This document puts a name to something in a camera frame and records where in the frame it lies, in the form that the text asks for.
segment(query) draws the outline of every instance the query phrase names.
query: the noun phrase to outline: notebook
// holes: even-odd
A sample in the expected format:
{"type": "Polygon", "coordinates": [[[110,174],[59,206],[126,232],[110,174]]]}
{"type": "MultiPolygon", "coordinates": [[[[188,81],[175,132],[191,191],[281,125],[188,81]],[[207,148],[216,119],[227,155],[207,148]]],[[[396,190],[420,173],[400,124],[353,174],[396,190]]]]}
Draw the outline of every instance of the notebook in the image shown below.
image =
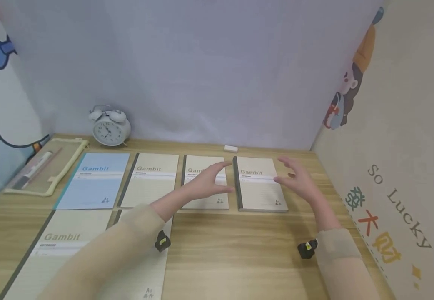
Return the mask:
{"type": "Polygon", "coordinates": [[[54,209],[113,208],[129,153],[85,153],[54,209]]]}
{"type": "Polygon", "coordinates": [[[286,212],[287,203],[271,158],[234,157],[239,211],[286,212]]]}
{"type": "MultiPolygon", "coordinates": [[[[115,222],[119,221],[120,214],[123,215],[127,211],[119,211],[115,222]]],[[[164,225],[163,229],[169,238],[171,227],[172,219],[164,225]]],[[[144,257],[130,262],[103,286],[97,299],[160,300],[164,287],[168,250],[167,248],[159,252],[152,247],[144,257]]]]}
{"type": "MultiPolygon", "coordinates": [[[[188,183],[202,170],[221,161],[224,161],[223,157],[199,157],[195,155],[184,155],[181,184],[184,185],[185,183],[188,183]]],[[[227,185],[225,168],[223,168],[223,170],[217,174],[216,184],[227,185]]],[[[229,209],[229,197],[227,194],[218,194],[204,199],[193,200],[184,205],[182,209],[229,209]]]]}
{"type": "Polygon", "coordinates": [[[36,299],[72,255],[106,230],[111,213],[111,210],[52,211],[0,299],[36,299]]]}
{"type": "Polygon", "coordinates": [[[178,163],[179,155],[138,153],[117,205],[150,204],[172,192],[178,163]]]}

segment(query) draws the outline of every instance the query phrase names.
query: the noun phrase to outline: beige sleeve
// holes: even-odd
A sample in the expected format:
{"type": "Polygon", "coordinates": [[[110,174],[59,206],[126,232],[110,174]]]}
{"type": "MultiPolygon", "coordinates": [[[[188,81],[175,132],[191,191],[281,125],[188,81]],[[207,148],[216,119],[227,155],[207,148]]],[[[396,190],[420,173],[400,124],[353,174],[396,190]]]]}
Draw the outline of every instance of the beige sleeve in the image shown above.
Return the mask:
{"type": "Polygon", "coordinates": [[[380,299],[348,230],[321,231],[317,243],[315,255],[330,299],[380,299]]]}
{"type": "Polygon", "coordinates": [[[154,245],[164,224],[150,206],[136,206],[72,256],[38,299],[95,299],[111,275],[154,245]]]}

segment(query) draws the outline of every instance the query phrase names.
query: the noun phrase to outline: white alarm clock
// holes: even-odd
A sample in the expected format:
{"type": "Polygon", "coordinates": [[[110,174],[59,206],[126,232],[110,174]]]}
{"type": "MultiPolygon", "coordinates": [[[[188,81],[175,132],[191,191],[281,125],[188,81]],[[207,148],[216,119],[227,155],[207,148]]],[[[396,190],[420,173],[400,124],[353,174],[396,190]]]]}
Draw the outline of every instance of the white alarm clock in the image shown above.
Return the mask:
{"type": "Polygon", "coordinates": [[[106,146],[118,146],[122,143],[125,145],[131,130],[127,116],[120,110],[96,109],[101,106],[110,108],[110,105],[95,105],[89,114],[89,119],[94,121],[94,138],[106,146]]]}

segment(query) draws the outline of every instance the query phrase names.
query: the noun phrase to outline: white eraser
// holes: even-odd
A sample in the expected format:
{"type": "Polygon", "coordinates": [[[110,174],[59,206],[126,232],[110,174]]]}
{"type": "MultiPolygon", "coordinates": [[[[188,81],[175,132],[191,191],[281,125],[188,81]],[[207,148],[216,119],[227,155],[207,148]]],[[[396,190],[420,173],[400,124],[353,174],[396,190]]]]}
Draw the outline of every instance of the white eraser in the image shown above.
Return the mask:
{"type": "Polygon", "coordinates": [[[234,146],[225,145],[224,146],[224,151],[237,153],[239,151],[239,148],[238,147],[234,147],[234,146]]]}

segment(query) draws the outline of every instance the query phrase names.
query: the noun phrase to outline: hand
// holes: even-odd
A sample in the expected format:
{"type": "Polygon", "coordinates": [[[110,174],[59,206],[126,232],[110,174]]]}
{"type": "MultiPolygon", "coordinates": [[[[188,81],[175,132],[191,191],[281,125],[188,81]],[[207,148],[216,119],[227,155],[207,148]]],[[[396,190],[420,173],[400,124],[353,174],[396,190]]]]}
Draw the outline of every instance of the hand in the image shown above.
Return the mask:
{"type": "Polygon", "coordinates": [[[232,186],[216,184],[217,174],[228,165],[232,165],[232,162],[223,161],[213,164],[182,186],[189,200],[203,199],[216,194],[233,192],[234,188],[232,186]]]}
{"type": "Polygon", "coordinates": [[[317,185],[312,180],[309,172],[306,168],[297,160],[288,158],[288,157],[279,157],[277,159],[280,162],[283,162],[287,168],[290,168],[294,171],[295,174],[289,173],[288,177],[277,176],[274,177],[274,181],[282,184],[283,186],[288,187],[293,190],[297,195],[302,197],[309,204],[320,199],[322,193],[318,189],[317,185]]]}

